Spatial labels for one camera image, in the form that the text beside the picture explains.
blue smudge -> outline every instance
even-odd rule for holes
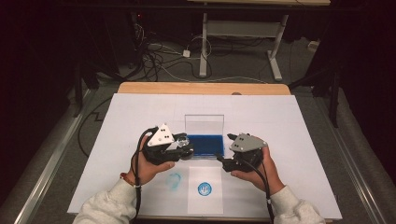
[[[166,178],[166,186],[172,190],[176,191],[178,188],[178,184],[180,183],[181,176],[180,174],[170,174],[168,178]]]

person's right hand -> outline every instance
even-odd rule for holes
[[[262,173],[262,175],[265,178],[267,178],[268,185],[270,187],[270,194],[273,195],[279,192],[280,190],[282,190],[285,187],[285,185],[282,183],[282,181],[279,178],[279,175],[277,174],[277,169],[273,159],[271,158],[270,149],[268,147],[262,147],[262,155],[264,157],[264,159],[262,160],[262,165],[265,167],[265,172],[262,165],[258,167],[258,170]],[[254,186],[256,186],[256,188],[266,191],[262,179],[254,171],[245,173],[242,171],[235,170],[235,171],[231,171],[231,175],[239,179],[249,181]]]

person's left hand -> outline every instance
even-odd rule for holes
[[[147,161],[145,156],[143,155],[143,152],[141,151],[143,148],[143,145],[145,145],[147,139],[148,139],[147,135],[143,137],[142,143],[139,148],[139,153],[138,153],[138,157],[139,157],[138,171],[139,171],[140,185],[147,184],[150,180],[152,180],[154,178],[154,176],[156,174],[163,172],[163,171],[167,171],[175,166],[174,161],[167,161],[160,165],[154,165],[151,162]],[[134,183],[136,183],[136,182],[134,180],[134,172],[133,172],[132,168],[135,167],[135,159],[136,159],[136,157],[131,158],[131,169],[129,170],[128,174],[126,175],[126,177],[129,180],[133,181]]]

blue tray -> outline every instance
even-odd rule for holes
[[[194,144],[194,157],[224,156],[223,137],[220,134],[192,134],[187,135]]]

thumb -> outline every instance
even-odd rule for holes
[[[164,162],[164,163],[156,166],[156,173],[167,171],[167,170],[171,169],[174,166],[175,166],[175,162],[174,161]]]
[[[237,170],[231,171],[231,175],[242,180],[250,181],[248,173],[242,171],[237,171]]]

